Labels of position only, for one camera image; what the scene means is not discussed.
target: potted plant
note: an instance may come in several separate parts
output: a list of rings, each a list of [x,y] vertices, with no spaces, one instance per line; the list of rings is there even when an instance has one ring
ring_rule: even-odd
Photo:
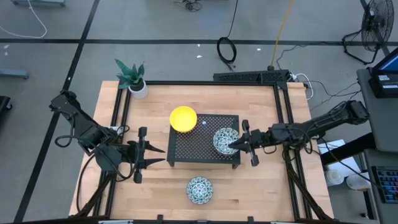
[[[137,70],[136,65],[133,65],[132,68],[129,68],[120,60],[115,59],[115,61],[122,71],[122,73],[118,73],[116,75],[121,82],[119,89],[128,88],[133,97],[138,99],[144,98],[146,95],[148,95],[148,87],[143,79],[145,72],[144,64],[140,65]]]

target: black mesh table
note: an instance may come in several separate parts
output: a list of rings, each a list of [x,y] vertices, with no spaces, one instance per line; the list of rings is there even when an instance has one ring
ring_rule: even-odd
[[[239,116],[220,114],[198,114],[195,128],[188,133],[180,133],[170,127],[167,162],[204,162],[232,164],[236,169],[241,163],[241,154],[232,156],[220,154],[213,145],[213,136],[221,128],[233,128],[239,133]]]

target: black floor line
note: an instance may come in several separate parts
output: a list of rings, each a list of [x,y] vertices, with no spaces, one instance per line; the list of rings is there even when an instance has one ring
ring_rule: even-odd
[[[73,57],[72,64],[70,65],[68,75],[67,75],[65,83],[63,85],[63,90],[69,89],[70,83],[72,81],[73,75],[74,75],[76,67],[77,67],[77,64],[79,62],[81,51],[83,50],[84,40],[87,38],[88,32],[91,27],[91,23],[93,22],[94,15],[95,15],[95,12],[97,10],[99,3],[100,3],[100,0],[95,0],[93,3],[93,6],[90,11],[90,15],[88,16],[88,20],[86,22],[85,29],[81,35],[79,45],[76,49],[75,56]],[[59,113],[54,113],[52,116],[49,128],[47,129],[47,132],[46,132],[44,140],[43,140],[42,147],[40,148],[39,155],[37,156],[37,160],[34,165],[32,174],[29,177],[29,181],[25,188],[24,195],[22,196],[22,200],[19,204],[18,211],[15,215],[14,223],[20,223],[24,219],[27,207],[29,206],[30,199],[32,198],[33,191],[35,189],[37,180],[39,178],[40,171],[43,167],[43,163],[44,163],[45,157],[47,155],[47,151],[50,147],[50,143],[51,143],[55,128],[57,127],[59,117],[60,117]]]
[[[275,40],[231,40],[238,45],[274,45]],[[81,39],[0,39],[4,44],[80,44]],[[322,42],[317,46],[341,46],[343,43],[336,40],[280,40],[279,45],[307,45]],[[153,40],[123,40],[123,39],[83,39],[83,44],[217,44],[212,39],[153,39]],[[347,43],[350,46],[362,46],[361,41]],[[397,41],[387,42],[386,46],[398,46]]]

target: keyboard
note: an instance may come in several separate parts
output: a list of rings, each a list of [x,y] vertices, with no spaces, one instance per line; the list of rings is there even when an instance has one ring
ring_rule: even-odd
[[[376,183],[384,190],[379,189],[381,200],[384,203],[398,203],[398,167],[372,167]]]
[[[215,73],[214,81],[219,82],[286,82],[289,77],[288,70],[256,71],[256,72],[228,72]]]

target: patterned ceramic bowl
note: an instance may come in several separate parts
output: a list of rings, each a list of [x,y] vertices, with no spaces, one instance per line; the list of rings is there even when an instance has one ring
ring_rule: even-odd
[[[205,177],[194,177],[187,185],[187,195],[191,202],[203,205],[213,196],[213,185]]]
[[[231,149],[229,144],[235,142],[239,138],[239,133],[232,128],[221,128],[213,137],[213,144],[216,150],[225,156],[232,156],[239,150]]]

